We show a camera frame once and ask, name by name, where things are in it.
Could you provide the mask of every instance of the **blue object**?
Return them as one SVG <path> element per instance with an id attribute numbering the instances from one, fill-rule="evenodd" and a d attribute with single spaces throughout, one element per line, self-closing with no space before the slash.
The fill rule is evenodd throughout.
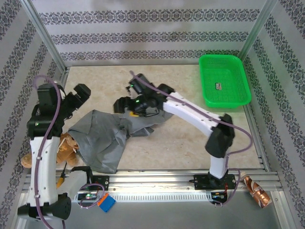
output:
<path id="1" fill-rule="evenodd" d="M 109 209 L 115 204 L 115 199 L 113 199 L 111 196 L 107 196 L 106 199 L 100 204 L 100 208 L 104 212 L 108 212 Z"/>

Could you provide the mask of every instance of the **marble surface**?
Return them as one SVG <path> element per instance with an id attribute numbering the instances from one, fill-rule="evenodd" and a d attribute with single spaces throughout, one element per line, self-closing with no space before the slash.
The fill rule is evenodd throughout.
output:
<path id="1" fill-rule="evenodd" d="M 205 106 L 198 65 L 147 65 L 147 66 L 87 66 L 71 67 L 66 92 L 78 83 L 91 89 L 90 99 L 66 121 L 64 131 L 89 111 L 96 109 L 113 113 L 116 99 L 127 96 L 125 87 L 131 79 L 129 70 L 143 73 L 155 86 L 168 84 L 196 105 L 219 115 L 228 113 L 233 123 L 249 131 L 242 107 L 214 109 Z M 210 155 L 204 146 L 207 137 L 186 121 L 173 116 L 166 123 L 154 127 L 149 137 L 134 137 L 127 141 L 118 169 L 208 169 Z M 231 150 L 241 149 L 249 143 L 248 137 L 235 131 Z M 232 155 L 229 167 L 260 168 L 255 147 Z"/>

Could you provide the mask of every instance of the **crumpled gray fabric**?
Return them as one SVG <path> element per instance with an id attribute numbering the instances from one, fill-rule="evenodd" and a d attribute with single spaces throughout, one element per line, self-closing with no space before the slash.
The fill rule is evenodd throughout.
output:
<path id="1" fill-rule="evenodd" d="M 152 125 L 164 123 L 172 114 L 160 111 L 151 117 L 132 117 L 92 110 L 69 128 L 79 153 L 93 171 L 115 173 L 129 137 L 149 136 Z"/>

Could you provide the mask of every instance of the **patterned wallpaper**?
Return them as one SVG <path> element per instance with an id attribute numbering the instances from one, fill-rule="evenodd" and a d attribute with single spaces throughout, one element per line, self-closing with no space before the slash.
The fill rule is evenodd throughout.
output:
<path id="1" fill-rule="evenodd" d="M 30 151 L 26 123 L 38 98 L 33 77 L 61 73 L 18 0 L 0 0 L 0 229 L 15 215 Z"/>
<path id="2" fill-rule="evenodd" d="M 67 66 L 197 63 L 243 46 L 265 0 L 33 0 Z"/>
<path id="3" fill-rule="evenodd" d="M 305 5 L 278 1 L 244 65 L 251 109 L 297 228 L 305 228 Z"/>

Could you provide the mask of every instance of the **stuffed toy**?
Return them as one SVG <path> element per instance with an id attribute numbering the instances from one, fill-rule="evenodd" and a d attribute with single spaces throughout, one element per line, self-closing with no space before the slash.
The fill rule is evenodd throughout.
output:
<path id="1" fill-rule="evenodd" d="M 77 142 L 68 134 L 62 134 L 60 138 L 60 145 L 57 151 L 56 162 L 61 163 L 67 161 L 68 165 L 74 167 L 78 164 L 78 158 L 76 157 L 76 150 L 78 149 Z M 21 164 L 25 168 L 32 167 L 32 153 L 28 153 L 21 159 Z"/>

